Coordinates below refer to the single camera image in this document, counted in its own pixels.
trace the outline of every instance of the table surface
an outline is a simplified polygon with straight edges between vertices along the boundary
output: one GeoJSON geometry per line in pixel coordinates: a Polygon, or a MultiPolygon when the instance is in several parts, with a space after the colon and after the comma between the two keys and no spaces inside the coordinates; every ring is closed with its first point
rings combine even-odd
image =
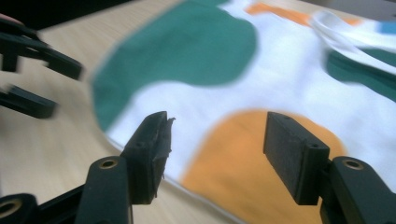
{"type": "MultiPolygon", "coordinates": [[[[83,184],[94,161],[120,154],[92,113],[92,74],[116,43],[178,2],[133,1],[41,31],[45,42],[84,65],[80,81],[24,58],[18,74],[0,72],[1,88],[16,85],[59,104],[51,119],[33,119],[0,107],[0,196],[27,192],[43,203],[83,184]]],[[[320,9],[294,0],[262,2],[305,13],[320,9]]],[[[158,195],[151,205],[134,206],[134,223],[232,223],[166,181],[158,195]]]]}

